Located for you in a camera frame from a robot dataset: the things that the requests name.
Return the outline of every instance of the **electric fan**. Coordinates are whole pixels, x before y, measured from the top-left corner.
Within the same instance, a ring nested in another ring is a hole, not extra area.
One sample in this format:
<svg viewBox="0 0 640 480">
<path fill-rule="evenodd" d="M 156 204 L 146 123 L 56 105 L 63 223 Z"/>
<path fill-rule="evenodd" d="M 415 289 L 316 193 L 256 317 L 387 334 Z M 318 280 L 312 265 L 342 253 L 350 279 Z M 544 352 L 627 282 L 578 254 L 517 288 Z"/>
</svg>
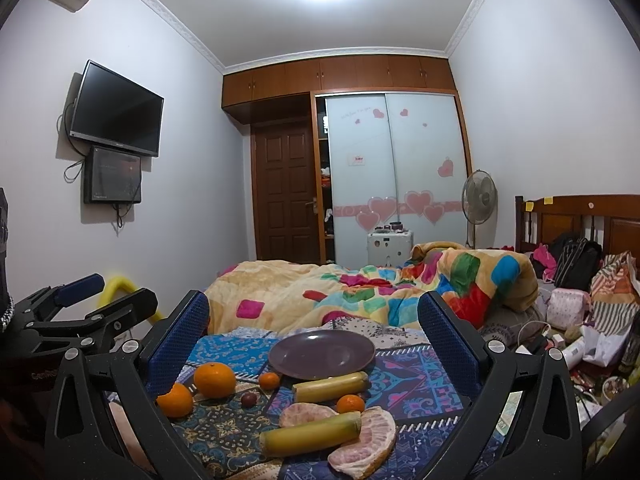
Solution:
<svg viewBox="0 0 640 480">
<path fill-rule="evenodd" d="M 498 193 L 494 181 L 485 171 L 476 170 L 465 181 L 462 187 L 462 211 L 471 224 L 471 243 L 469 229 L 466 230 L 466 246 L 476 248 L 476 226 L 489 219 L 494 211 Z"/>
</svg>

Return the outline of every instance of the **wooden door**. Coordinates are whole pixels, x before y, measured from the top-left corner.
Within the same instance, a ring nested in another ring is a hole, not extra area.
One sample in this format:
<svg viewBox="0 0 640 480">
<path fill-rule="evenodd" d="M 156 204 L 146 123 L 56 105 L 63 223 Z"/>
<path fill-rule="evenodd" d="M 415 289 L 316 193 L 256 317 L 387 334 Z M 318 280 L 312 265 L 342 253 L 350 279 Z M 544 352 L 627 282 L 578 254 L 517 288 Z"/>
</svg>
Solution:
<svg viewBox="0 0 640 480">
<path fill-rule="evenodd" d="M 449 60 L 439 57 L 421 57 L 420 66 L 427 88 L 455 90 Z"/>
<path fill-rule="evenodd" d="M 358 86 L 389 87 L 393 84 L 386 56 L 356 56 L 355 62 Z"/>
<path fill-rule="evenodd" d="M 287 93 L 283 64 L 263 66 L 252 72 L 254 73 L 254 101 Z"/>
<path fill-rule="evenodd" d="M 313 135 L 309 120 L 252 126 L 252 138 L 258 258 L 319 263 Z"/>
<path fill-rule="evenodd" d="M 388 56 L 394 86 L 425 88 L 420 58 L 417 56 Z"/>
<path fill-rule="evenodd" d="M 358 76 L 354 56 L 321 57 L 320 82 L 322 90 L 356 87 Z"/>
<path fill-rule="evenodd" d="M 222 85 L 222 106 L 245 103 L 252 98 L 253 71 L 225 75 Z"/>
<path fill-rule="evenodd" d="M 302 94 L 320 89 L 320 62 L 303 59 L 285 63 L 287 94 Z"/>
</svg>

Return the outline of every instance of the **comforter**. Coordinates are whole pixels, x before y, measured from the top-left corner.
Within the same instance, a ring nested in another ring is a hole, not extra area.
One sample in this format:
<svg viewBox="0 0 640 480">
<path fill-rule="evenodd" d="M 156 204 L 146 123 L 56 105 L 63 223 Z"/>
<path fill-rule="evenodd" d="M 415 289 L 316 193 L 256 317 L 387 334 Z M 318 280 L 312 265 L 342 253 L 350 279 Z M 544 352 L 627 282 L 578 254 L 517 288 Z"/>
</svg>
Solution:
<svg viewBox="0 0 640 480">
<path fill-rule="evenodd" d="M 208 332 L 248 326 L 287 333 L 345 316 L 420 328 L 418 298 L 429 290 L 437 290 L 459 317 L 479 328 L 492 304 L 518 312 L 531 306 L 538 282 L 522 254 L 468 250 L 452 242 L 415 246 L 412 259 L 398 269 L 243 262 L 206 290 Z"/>
</svg>

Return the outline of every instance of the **upper cabinet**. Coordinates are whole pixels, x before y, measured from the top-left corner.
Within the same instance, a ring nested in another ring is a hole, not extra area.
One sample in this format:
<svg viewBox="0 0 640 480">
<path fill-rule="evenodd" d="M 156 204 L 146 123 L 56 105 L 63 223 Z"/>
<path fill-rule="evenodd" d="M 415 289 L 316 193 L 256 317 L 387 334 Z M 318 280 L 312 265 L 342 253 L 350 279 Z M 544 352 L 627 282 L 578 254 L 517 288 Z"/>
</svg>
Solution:
<svg viewBox="0 0 640 480">
<path fill-rule="evenodd" d="M 287 94 L 283 64 L 261 66 L 252 72 L 254 73 L 253 101 Z"/>
<path fill-rule="evenodd" d="M 391 54 L 319 57 L 225 75 L 222 107 L 236 117 L 240 108 L 269 98 L 323 90 L 399 88 L 456 91 L 447 59 Z"/>
<path fill-rule="evenodd" d="M 361 88 L 368 86 L 393 86 L 391 70 L 389 70 L 388 56 L 354 56 L 356 75 Z"/>
<path fill-rule="evenodd" d="M 319 90 L 320 61 L 319 59 L 303 59 L 284 64 L 287 80 L 287 94 L 302 94 Z"/>
<path fill-rule="evenodd" d="M 417 56 L 387 56 L 394 86 L 427 88 L 420 58 Z"/>
<path fill-rule="evenodd" d="M 427 88 L 455 90 L 449 60 L 440 57 L 421 57 L 420 66 Z"/>
<path fill-rule="evenodd" d="M 321 57 L 320 83 L 322 90 L 358 86 L 354 56 Z"/>
<path fill-rule="evenodd" d="M 225 75 L 222 83 L 222 107 L 250 101 L 253 84 L 251 70 Z"/>
</svg>

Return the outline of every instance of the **orange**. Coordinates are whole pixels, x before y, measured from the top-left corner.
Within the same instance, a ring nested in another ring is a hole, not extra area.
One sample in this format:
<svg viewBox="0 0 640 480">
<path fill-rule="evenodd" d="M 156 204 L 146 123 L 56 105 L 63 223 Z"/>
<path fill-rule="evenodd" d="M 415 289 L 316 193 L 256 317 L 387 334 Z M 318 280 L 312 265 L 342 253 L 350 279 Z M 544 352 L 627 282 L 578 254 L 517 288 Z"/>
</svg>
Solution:
<svg viewBox="0 0 640 480">
<path fill-rule="evenodd" d="M 187 416 L 193 409 L 193 397 L 189 389 L 180 383 L 174 383 L 168 394 L 156 398 L 158 408 L 169 418 Z"/>
<path fill-rule="evenodd" d="M 258 382 L 263 390 L 275 390 L 280 386 L 280 377 L 273 372 L 267 372 L 258 378 Z"/>
<path fill-rule="evenodd" d="M 363 412 L 365 408 L 364 400 L 357 395 L 345 395 L 340 397 L 336 405 L 338 413 Z"/>
<path fill-rule="evenodd" d="M 198 366 L 193 375 L 198 391 L 209 399 L 222 399 L 236 392 L 236 375 L 222 363 L 206 363 Z"/>
</svg>

